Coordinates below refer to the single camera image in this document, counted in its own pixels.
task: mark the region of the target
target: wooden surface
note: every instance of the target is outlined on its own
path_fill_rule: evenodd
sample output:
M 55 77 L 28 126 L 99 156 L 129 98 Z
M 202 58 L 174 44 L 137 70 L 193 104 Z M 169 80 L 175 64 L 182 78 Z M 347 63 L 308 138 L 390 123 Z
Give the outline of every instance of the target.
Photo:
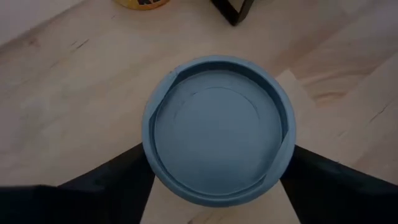
M 268 70 L 300 146 L 398 184 L 398 1 L 258 0 L 231 27 L 202 0 L 131 11 L 87 0 L 0 49 L 0 184 L 62 184 L 141 141 L 156 84 L 195 57 Z M 298 223 L 280 184 L 212 209 L 155 180 L 142 223 Z
M 2 0 L 0 46 L 81 2 L 82 0 Z

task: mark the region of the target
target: plastic lid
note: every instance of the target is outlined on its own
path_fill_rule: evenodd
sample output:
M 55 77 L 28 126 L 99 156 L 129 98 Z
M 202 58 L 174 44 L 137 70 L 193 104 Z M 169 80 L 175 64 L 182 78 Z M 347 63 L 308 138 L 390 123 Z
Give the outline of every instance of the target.
M 152 94 L 142 137 L 149 164 L 174 193 L 225 207 L 270 189 L 292 157 L 295 121 L 279 84 L 228 56 L 176 68 Z

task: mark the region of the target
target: yellow container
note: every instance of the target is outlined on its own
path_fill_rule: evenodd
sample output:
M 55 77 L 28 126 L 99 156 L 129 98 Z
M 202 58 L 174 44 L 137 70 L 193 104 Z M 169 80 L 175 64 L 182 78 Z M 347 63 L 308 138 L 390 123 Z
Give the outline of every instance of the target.
M 169 0 L 115 0 L 129 9 L 149 10 L 166 4 Z

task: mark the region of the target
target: lid rim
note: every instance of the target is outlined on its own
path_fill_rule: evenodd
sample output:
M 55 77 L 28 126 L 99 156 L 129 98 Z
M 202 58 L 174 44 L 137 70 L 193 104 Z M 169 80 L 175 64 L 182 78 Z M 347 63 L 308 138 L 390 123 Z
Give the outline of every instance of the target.
M 267 171 L 273 171 L 271 175 L 268 175 L 268 172 L 264 174 L 264 177 L 261 178 L 256 183 L 252 184 L 250 187 L 240 190 L 238 193 L 232 193 L 229 195 L 208 195 L 200 192 L 196 192 L 189 187 L 183 185 L 181 182 L 176 180 L 165 168 L 162 161 L 157 154 L 157 150 L 154 149 L 153 136 L 153 123 L 155 122 L 155 117 L 157 114 L 157 109 L 162 104 L 163 99 L 166 94 L 173 88 L 173 86 L 177 85 L 176 79 L 178 75 L 189 69 L 193 68 L 197 65 L 206 64 L 208 62 L 229 62 L 234 63 L 236 65 L 240 65 L 242 67 L 248 68 L 252 70 L 254 73 L 258 74 L 262 77 L 277 93 L 279 99 L 272 98 L 272 100 L 279 100 L 282 103 L 285 112 L 287 130 L 283 135 L 281 144 L 279 146 L 279 150 L 275 157 L 273 158 L 273 163 L 270 165 Z M 193 203 L 197 203 L 204 206 L 209 207 L 225 207 L 231 205 L 238 205 L 241 203 L 248 202 L 269 190 L 274 184 L 277 183 L 278 179 L 281 177 L 287 165 L 292 157 L 293 148 L 295 144 L 295 120 L 292 105 L 289 101 L 289 98 L 285 94 L 282 87 L 274 80 L 267 72 L 265 72 L 262 68 L 257 65 L 245 61 L 240 58 L 231 57 L 231 56 L 207 56 L 197 58 L 191 62 L 185 63 L 179 67 L 177 67 L 174 71 L 170 72 L 166 78 L 164 78 L 155 89 L 155 92 L 151 95 L 144 113 L 144 119 L 142 122 L 142 142 L 144 145 L 145 154 L 149 161 L 150 166 L 156 173 L 157 177 L 175 194 L 178 196 L 185 198 Z

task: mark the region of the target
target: wood grain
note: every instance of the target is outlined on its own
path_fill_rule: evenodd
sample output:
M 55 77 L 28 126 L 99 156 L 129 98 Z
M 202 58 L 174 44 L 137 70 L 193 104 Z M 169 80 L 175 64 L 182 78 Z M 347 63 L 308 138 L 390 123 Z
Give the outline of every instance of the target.
M 0 2 L 0 46 L 83 0 L 3 0 Z
M 398 184 L 397 9 L 395 0 L 256 1 L 231 27 L 208 1 L 142 12 L 86 0 L 0 49 L 0 184 L 62 184 L 130 149 L 158 82 L 211 54 L 251 60 L 276 77 L 295 110 L 297 144 Z M 156 179 L 142 222 L 297 217 L 280 185 L 214 210 Z

